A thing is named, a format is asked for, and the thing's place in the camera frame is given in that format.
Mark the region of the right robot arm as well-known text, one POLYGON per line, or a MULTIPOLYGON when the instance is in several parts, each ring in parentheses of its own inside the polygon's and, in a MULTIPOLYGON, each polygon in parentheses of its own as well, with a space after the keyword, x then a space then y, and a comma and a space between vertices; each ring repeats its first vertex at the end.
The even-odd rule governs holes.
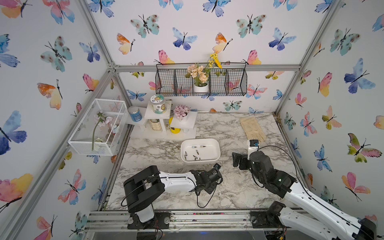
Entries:
POLYGON ((232 154, 233 165, 247 170, 255 181, 270 193, 289 201, 309 217, 280 202, 273 202, 266 216, 266 224, 279 224, 300 231, 316 240, 376 240, 377 226, 371 220, 352 217, 320 197, 312 194, 302 183, 284 171, 273 167, 262 151, 249 155, 232 154))

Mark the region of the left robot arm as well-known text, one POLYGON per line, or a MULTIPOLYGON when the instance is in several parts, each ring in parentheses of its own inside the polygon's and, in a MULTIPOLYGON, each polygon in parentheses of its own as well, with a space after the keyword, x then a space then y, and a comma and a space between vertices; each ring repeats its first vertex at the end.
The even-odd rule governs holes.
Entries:
POLYGON ((153 202, 163 193, 213 194, 223 182, 221 166, 215 164, 209 171, 191 170, 183 174, 170 174, 159 171, 157 166, 149 166, 124 182, 125 196, 122 207, 128 208, 131 217, 145 224, 155 218, 153 202))

